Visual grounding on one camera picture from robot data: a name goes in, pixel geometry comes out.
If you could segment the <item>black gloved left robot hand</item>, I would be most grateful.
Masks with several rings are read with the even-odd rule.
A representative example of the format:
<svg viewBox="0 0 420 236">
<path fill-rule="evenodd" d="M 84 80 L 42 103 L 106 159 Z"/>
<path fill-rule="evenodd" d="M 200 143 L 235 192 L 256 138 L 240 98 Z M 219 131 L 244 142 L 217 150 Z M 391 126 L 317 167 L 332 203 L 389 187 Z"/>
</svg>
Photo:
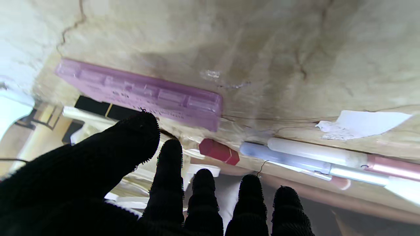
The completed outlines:
<svg viewBox="0 0 420 236">
<path fill-rule="evenodd" d="M 211 172 L 199 170 L 183 215 L 182 146 L 167 140 L 157 159 L 141 217 L 105 200 L 123 177 L 150 160 L 159 145 L 156 117 L 146 111 L 75 145 L 25 164 L 1 181 L 2 236 L 268 236 L 259 178 L 243 177 L 223 228 Z"/>
</svg>

